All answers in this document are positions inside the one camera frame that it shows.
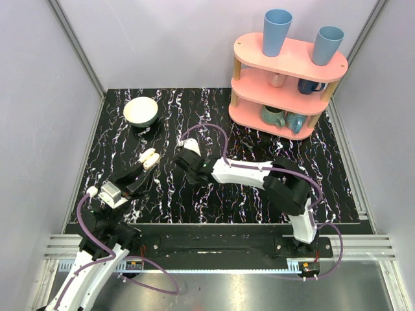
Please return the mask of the beige earbud charging case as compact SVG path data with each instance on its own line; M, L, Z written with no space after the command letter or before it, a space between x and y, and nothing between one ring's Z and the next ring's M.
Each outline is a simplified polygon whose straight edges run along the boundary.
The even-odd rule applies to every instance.
M160 162L160 155L155 148L149 148L140 155L139 162L143 165L143 170L150 170Z

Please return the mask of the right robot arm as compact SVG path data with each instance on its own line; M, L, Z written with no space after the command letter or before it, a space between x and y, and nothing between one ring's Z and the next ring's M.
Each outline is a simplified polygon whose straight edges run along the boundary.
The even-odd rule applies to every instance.
M266 162L246 162L211 156L182 148L174 160L195 184L239 184L263 190L273 206L289 217L297 254L308 257L317 251L318 229L313 220L311 188L318 188L309 176L294 170L282 158Z

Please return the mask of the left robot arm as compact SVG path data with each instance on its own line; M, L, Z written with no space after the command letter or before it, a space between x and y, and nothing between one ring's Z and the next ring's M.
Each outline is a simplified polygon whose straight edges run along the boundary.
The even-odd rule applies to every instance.
M77 205L82 240L63 285L44 310L91 310L95 300L125 258L142 256L141 230L124 222L132 200L149 189L158 162L140 160L91 186Z

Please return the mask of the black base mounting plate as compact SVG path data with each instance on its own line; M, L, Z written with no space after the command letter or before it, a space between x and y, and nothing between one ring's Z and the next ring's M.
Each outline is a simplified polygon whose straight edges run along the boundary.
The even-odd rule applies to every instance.
M328 238L319 233L307 244L294 238L289 224L141 224L101 220L95 233L121 236L133 243L133 255L253 253L271 258L332 258Z

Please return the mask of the white ceramic bowl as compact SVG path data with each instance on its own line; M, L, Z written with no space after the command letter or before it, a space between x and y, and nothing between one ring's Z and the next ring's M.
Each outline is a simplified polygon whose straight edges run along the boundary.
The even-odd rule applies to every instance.
M158 103L150 97L133 98L125 105L123 116L130 125L145 128L158 118Z

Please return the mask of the green glazed mug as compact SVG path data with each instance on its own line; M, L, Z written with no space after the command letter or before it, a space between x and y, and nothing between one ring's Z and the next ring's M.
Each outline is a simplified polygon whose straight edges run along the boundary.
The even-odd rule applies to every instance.
M261 120L268 125L278 127L285 126L285 111L271 106L263 105L261 108Z

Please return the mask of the light blue mug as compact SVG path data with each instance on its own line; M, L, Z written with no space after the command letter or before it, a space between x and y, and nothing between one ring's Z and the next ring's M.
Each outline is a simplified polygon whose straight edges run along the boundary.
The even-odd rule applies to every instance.
M285 126L290 129L293 134L298 134L306 120L306 115L300 115L289 111L285 116Z

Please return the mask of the pink mug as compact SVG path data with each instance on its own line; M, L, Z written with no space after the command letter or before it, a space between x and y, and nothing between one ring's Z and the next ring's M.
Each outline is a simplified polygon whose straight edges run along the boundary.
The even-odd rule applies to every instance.
M271 87L283 87L286 79L287 75L269 72L267 81Z

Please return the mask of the dark blue mug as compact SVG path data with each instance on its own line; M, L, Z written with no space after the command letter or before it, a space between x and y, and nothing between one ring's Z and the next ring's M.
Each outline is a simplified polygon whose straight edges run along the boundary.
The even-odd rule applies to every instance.
M325 88L326 84L314 82L306 79L299 79L298 91L303 95L310 95L314 92L320 92Z

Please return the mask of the pink three-tier shelf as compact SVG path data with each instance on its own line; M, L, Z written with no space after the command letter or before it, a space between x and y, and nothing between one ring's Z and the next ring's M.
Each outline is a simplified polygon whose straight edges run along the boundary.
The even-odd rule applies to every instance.
M262 52L263 35L247 33L236 39L233 77L231 80L231 119L245 127L271 133L292 140L308 138L314 131L321 114L329 105L329 99L341 78L348 70L348 61L337 51L325 66L315 65L311 60L313 43L287 38L276 57ZM268 84L269 72L287 75L283 87ZM320 92L303 95L298 91L299 79L325 83ZM263 105L300 115L307 120L298 134L286 126L268 125L261 120Z

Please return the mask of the tall blue cup left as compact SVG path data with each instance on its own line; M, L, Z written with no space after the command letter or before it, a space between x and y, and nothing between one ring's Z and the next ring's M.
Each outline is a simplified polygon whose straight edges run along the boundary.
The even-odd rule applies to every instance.
M263 27L263 54L278 56L292 23L292 14L283 9L272 9L265 13Z

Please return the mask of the tall blue cup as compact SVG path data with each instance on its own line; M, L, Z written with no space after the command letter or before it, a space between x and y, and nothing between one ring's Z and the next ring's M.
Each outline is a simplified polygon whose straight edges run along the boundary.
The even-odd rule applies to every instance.
M318 30L313 47L312 62L315 65L325 66L335 55L342 40L344 32L342 29L327 25Z
M278 56L292 23L292 14L283 9L272 9L265 13L263 27L263 54Z

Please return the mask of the tall blue cup right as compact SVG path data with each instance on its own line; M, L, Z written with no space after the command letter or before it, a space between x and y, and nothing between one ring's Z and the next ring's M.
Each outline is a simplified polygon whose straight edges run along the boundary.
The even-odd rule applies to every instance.
M335 55L342 40L344 32L342 29L327 25L318 30L313 47L312 62L315 65L325 66Z

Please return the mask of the aluminium rail frame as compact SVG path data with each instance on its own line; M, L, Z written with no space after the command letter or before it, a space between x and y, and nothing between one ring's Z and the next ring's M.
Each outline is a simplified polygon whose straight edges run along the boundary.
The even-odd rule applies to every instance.
M346 225L334 229L326 224L320 230L320 236L331 242L333 257L322 258L271 258L253 253L230 254L172 254L157 258L145 258L151 262L145 264L143 272L157 273L153 264L157 263L169 273L196 274L258 274L268 275L277 279L300 281L302 274L309 281L326 278L337 270L345 261L391 261L395 259L392 246L387 236L371 235L368 221L359 225ZM130 255L117 267L119 273L139 273L138 268L130 269L137 255Z

